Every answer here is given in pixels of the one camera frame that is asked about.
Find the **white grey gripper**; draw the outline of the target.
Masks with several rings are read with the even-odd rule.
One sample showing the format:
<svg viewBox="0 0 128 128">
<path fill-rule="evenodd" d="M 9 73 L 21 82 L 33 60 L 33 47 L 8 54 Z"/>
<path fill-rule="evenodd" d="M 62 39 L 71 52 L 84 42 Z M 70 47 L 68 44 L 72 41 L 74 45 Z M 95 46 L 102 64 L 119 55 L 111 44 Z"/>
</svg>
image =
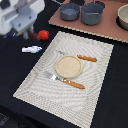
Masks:
<svg viewBox="0 0 128 128">
<path fill-rule="evenodd" d="M 0 35 L 28 39 L 44 8 L 44 0 L 0 0 Z"/>
</svg>

